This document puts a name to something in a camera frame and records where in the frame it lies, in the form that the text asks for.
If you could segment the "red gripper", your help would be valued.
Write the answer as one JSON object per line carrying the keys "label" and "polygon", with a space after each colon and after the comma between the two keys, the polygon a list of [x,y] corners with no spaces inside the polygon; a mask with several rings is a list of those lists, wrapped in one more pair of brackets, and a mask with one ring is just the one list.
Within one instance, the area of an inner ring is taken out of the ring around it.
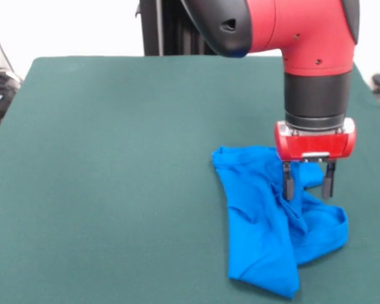
{"label": "red gripper", "polygon": [[[274,137],[277,154],[284,161],[283,197],[292,200],[295,193],[295,181],[291,173],[290,161],[337,160],[348,158],[355,147],[357,129],[352,118],[345,118],[343,125],[334,130],[308,132],[289,127],[285,121],[275,123]],[[333,196],[336,161],[329,161],[322,183],[322,198]]]}

